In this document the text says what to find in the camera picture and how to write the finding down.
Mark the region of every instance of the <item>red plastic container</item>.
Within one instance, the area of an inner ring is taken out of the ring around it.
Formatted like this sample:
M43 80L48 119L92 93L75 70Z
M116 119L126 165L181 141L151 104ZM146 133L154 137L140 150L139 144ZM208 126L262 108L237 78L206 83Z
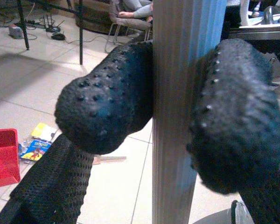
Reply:
M20 180L17 130L0 129L0 187Z

